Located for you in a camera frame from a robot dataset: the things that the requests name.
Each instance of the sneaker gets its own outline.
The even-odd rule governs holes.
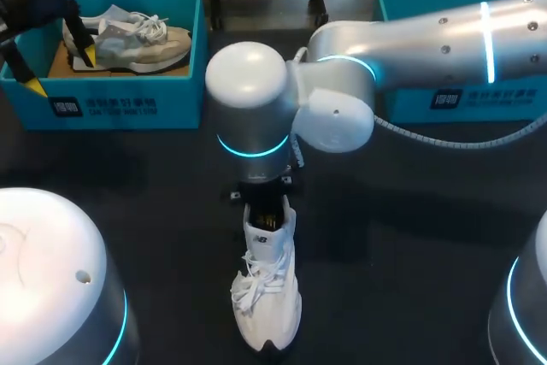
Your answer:
[[[85,21],[86,27],[95,26],[97,18]],[[132,12],[125,21],[100,19],[97,23],[95,51],[97,65],[88,68],[78,52],[65,38],[72,55],[72,68],[76,72],[129,71],[136,74],[163,72],[178,64],[191,49],[190,32],[179,27],[170,27],[157,15],[148,16]]]
[[[245,206],[244,232],[247,274],[232,284],[233,313],[245,342],[256,353],[275,355],[286,350],[297,334],[302,297],[295,276],[294,231],[297,213],[283,199],[285,221],[276,231],[250,224]]]
[[[137,23],[138,21],[142,21],[144,18],[140,16],[138,13],[127,12],[124,9],[119,8],[118,6],[113,4],[102,15],[95,16],[95,17],[80,17],[80,19],[84,23],[85,28],[88,29],[88,31],[92,35],[97,36],[99,23],[103,19],[107,21],[124,21],[124,22],[130,22],[130,23]],[[65,45],[68,47],[69,50],[76,50],[76,46],[74,46],[74,40],[73,40],[72,34],[68,30],[67,23],[65,22],[65,20],[62,21],[62,38],[65,42]]]

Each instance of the black tabletop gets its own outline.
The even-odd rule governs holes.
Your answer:
[[[214,33],[292,58],[309,31]],[[479,141],[521,124],[412,127]],[[453,151],[376,130],[361,150],[302,144],[297,275],[303,318],[287,364],[489,364],[485,325],[510,263],[547,210],[547,127]],[[232,317],[242,209],[207,105],[196,131],[24,132],[0,101],[0,185],[77,203],[97,224],[138,317],[142,365],[255,364]]]

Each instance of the shoe sole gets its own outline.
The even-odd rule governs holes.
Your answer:
[[[72,70],[75,73],[89,73],[89,72],[113,72],[113,73],[133,73],[136,75],[140,74],[160,74],[167,72],[173,68],[185,66],[184,63],[189,61],[190,51],[182,55],[173,57],[172,59],[165,60],[158,63],[129,63],[126,66],[121,67],[107,67],[97,64],[94,68],[88,68],[84,60],[81,57],[68,55],[68,64],[71,66]]]

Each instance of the cardboard box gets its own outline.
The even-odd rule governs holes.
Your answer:
[[[162,75],[75,74],[63,50],[62,22],[26,32],[17,45],[48,98],[17,83],[4,65],[0,86],[29,130],[136,130],[197,128],[208,61],[202,0],[76,0],[82,16],[111,4],[168,18],[192,32],[190,64]]]
[[[493,0],[376,0],[373,19],[392,21]],[[535,120],[547,111],[547,76],[454,85],[450,89],[399,89],[385,94],[395,123]]]

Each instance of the white shoelace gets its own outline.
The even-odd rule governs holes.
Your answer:
[[[232,301],[243,312],[249,311],[253,305],[265,293],[277,293],[283,291],[285,284],[288,252],[284,251],[277,262],[273,264],[257,261],[245,252],[243,259],[247,264],[249,275],[244,277],[241,272],[233,281]]]
[[[168,27],[165,22],[168,19],[160,19],[157,15],[148,16],[140,12],[132,12],[131,15],[136,17],[138,21],[135,30],[128,34],[136,34],[151,43],[161,43],[167,38]]]

